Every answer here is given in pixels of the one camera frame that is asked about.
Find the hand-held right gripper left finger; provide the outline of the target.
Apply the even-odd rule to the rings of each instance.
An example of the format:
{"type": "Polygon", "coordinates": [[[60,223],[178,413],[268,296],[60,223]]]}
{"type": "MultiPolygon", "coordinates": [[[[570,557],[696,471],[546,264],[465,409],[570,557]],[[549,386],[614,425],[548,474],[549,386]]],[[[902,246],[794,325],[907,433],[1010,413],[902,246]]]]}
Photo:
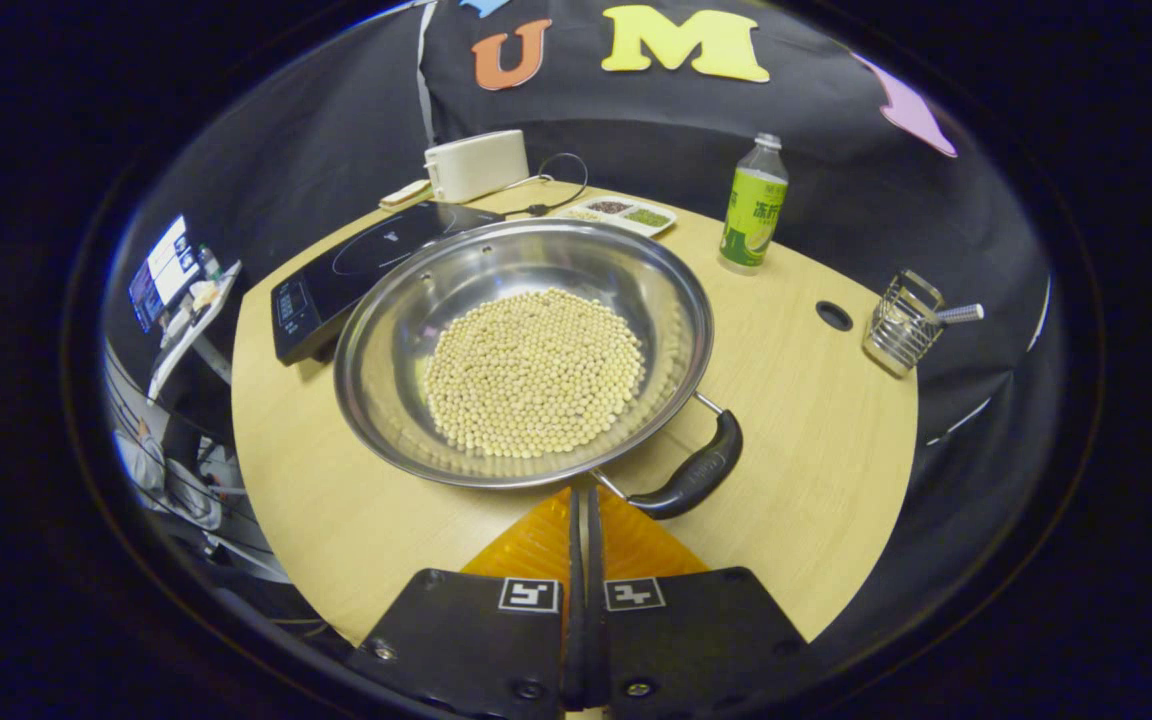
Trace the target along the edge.
{"type": "Polygon", "coordinates": [[[461,571],[416,571],[348,667],[473,719],[562,719],[585,705],[579,497],[541,501],[461,571]]]}

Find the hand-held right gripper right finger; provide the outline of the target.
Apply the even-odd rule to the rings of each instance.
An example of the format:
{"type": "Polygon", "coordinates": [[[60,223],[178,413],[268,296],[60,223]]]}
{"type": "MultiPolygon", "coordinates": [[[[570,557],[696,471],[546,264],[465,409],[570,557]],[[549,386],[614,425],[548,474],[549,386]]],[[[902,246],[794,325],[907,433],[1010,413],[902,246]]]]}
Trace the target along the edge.
{"type": "Polygon", "coordinates": [[[764,714],[806,675],[806,641],[753,571],[685,571],[682,546],[586,492],[586,703],[609,719],[764,714]]]}

